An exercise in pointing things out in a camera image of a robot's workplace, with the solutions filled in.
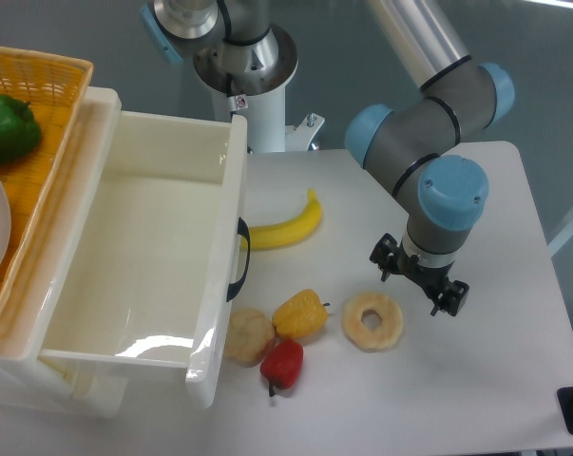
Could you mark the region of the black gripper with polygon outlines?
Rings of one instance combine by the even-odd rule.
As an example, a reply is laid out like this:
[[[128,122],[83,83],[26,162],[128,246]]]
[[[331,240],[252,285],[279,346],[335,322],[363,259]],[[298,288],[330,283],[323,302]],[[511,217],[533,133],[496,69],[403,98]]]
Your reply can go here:
[[[466,303],[467,283],[450,281],[448,277],[453,254],[434,255],[421,251],[408,254],[403,245],[386,233],[373,247],[370,262],[381,271],[381,281],[397,275],[418,285],[433,303],[431,316],[439,313],[456,316]]]

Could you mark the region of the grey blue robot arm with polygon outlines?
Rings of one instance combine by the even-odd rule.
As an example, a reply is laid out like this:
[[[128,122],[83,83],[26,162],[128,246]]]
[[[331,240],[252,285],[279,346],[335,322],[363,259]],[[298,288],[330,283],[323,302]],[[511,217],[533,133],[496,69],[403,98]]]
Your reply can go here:
[[[369,9],[422,96],[401,112],[369,106],[345,134],[353,158],[409,216],[403,236],[383,236],[371,261],[383,276],[419,286],[436,312],[454,315],[468,285],[450,280],[449,270],[484,210],[488,181],[477,163],[450,151],[507,114],[515,90],[499,66],[472,61],[435,3],[371,1]],[[318,118],[285,123],[285,88],[298,57],[292,37],[271,22],[267,2],[150,1],[141,17],[166,61],[192,59],[219,121],[246,119],[250,151],[311,145]]]

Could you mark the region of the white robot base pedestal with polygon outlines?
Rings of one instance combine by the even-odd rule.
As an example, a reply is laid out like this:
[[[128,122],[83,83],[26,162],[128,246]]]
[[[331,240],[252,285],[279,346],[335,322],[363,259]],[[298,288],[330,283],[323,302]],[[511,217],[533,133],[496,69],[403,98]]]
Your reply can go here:
[[[286,123],[286,88],[296,75],[293,38],[273,24],[253,44],[221,41],[197,53],[194,68],[206,85],[215,119],[247,120],[247,143],[254,153],[316,150],[325,118],[310,112],[298,124]]]

